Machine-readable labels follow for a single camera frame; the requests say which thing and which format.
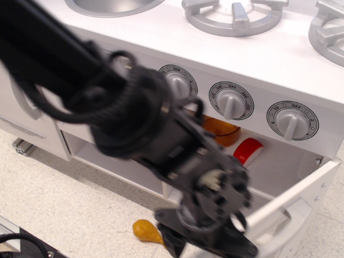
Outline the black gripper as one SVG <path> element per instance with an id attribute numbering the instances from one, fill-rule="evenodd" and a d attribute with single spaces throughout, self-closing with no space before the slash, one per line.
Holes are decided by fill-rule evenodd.
<path id="1" fill-rule="evenodd" d="M 189 227 L 182 223 L 176 209 L 159 209 L 155 219 L 172 257 L 180 257 L 187 243 L 215 255 L 258 254 L 258 248 L 231 221 L 225 225 L 213 223 L 209 227 Z"/>

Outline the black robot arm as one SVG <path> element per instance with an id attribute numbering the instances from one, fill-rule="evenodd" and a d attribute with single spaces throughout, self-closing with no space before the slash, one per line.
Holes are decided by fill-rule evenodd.
<path id="1" fill-rule="evenodd" d="M 104 56 L 34 1 L 1 1 L 1 61 L 44 113 L 87 124 L 105 155 L 131 159 L 182 193 L 155 217 L 173 257 L 190 243 L 221 257 L 255 257 L 246 224 L 247 170 L 203 129 L 203 102 L 178 100 L 157 71 L 126 51 Z"/>

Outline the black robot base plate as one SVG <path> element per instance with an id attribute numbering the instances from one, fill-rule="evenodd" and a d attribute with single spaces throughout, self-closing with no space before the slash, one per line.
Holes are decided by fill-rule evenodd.
<path id="1" fill-rule="evenodd" d="M 30 232 L 21 227 L 19 228 L 19 233 L 27 234 L 35 239 L 38 239 L 36 236 L 32 235 Z M 48 252 L 53 253 L 53 258 L 67 258 L 67 256 L 65 256 L 62 252 L 45 243 L 41 239 L 38 239 L 38 241 L 46 248 Z M 28 255 L 29 257 L 43 257 L 40 249 L 28 240 L 20 240 L 20 253 Z"/>

